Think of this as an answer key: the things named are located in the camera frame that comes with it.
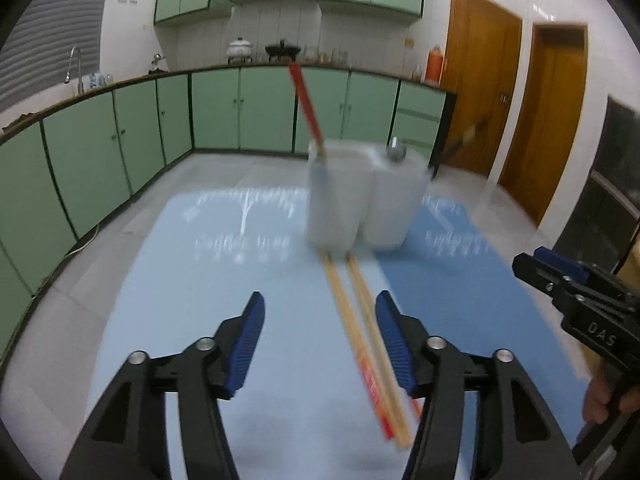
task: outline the black pot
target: black pot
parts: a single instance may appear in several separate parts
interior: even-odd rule
[[[296,56],[300,53],[300,50],[302,50],[298,46],[286,44],[284,40],[280,40],[279,44],[267,45],[264,49],[267,51],[267,54],[269,54],[269,61],[273,58],[280,60],[283,57],[288,57],[292,61],[295,61]]]

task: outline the white container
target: white container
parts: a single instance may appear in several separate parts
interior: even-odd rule
[[[422,204],[431,173],[427,172],[425,158],[415,150],[407,149],[406,158],[401,162],[389,160],[385,146],[380,144],[372,145],[368,154],[374,182],[360,234],[372,249],[391,251],[404,242]]]
[[[316,159],[313,144],[309,147],[306,239],[334,258],[353,247],[369,208],[373,171],[366,146],[328,140],[325,161]]]

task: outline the faucet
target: faucet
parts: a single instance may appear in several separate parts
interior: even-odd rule
[[[78,95],[84,93],[84,86],[82,85],[82,53],[80,52],[80,48],[77,45],[71,49],[71,54],[69,55],[69,68],[66,70],[65,84],[69,83],[69,72],[71,72],[71,62],[74,58],[74,52],[78,51]]]

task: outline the red chopstick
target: red chopstick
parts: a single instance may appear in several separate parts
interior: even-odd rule
[[[322,133],[320,132],[320,125],[318,124],[318,119],[316,118],[314,106],[311,103],[311,99],[309,98],[309,92],[306,89],[305,77],[302,75],[302,67],[299,63],[289,63],[289,73],[291,74],[291,79],[293,80],[293,86],[295,86],[296,88],[298,101],[302,105],[302,110],[305,113],[306,124],[308,124],[309,129],[311,130],[311,134],[316,141],[316,146],[318,147],[318,158],[325,158],[326,152],[324,150],[324,139],[322,138]]]

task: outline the chopstick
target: chopstick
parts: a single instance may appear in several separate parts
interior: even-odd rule
[[[402,405],[402,397],[400,395],[398,382],[396,381],[396,376],[394,375],[393,368],[391,367],[391,361],[386,353],[385,343],[382,341],[380,329],[376,322],[373,295],[369,290],[369,286],[367,285],[364,276],[362,275],[358,260],[352,253],[347,255],[347,266],[349,268],[353,289],[355,290],[356,297],[358,298],[360,313],[367,332],[369,333],[369,341],[371,341],[373,346],[373,354],[378,362],[378,369],[380,370],[380,376],[382,377],[382,387],[383,390],[385,390],[386,398],[389,399],[390,418],[391,423],[396,430],[396,442],[398,443],[398,447],[411,447],[414,439],[409,429],[409,423]]]
[[[296,95],[298,101],[302,105],[302,110],[305,113],[306,124],[308,124],[311,134],[316,141],[318,147],[318,158],[324,160],[326,157],[326,151],[324,149],[324,139],[322,138],[322,132],[320,131],[320,124],[316,118],[316,112],[314,106],[309,98],[309,92],[306,88],[305,77],[302,75],[302,67],[299,63],[289,63],[289,73],[293,80],[293,86],[296,88]]]
[[[358,323],[358,318],[351,306],[351,301],[349,301],[344,291],[342,280],[340,279],[340,274],[338,274],[334,261],[325,251],[320,252],[320,259],[322,260],[327,281],[334,294],[335,306],[338,309],[338,313],[340,313],[344,330],[347,333],[351,349],[355,354],[362,380],[369,395],[369,400],[382,428],[382,433],[387,440],[392,439],[394,437],[394,428],[389,421],[388,400],[380,393],[380,378],[373,367],[369,349],[367,349],[360,324]]]

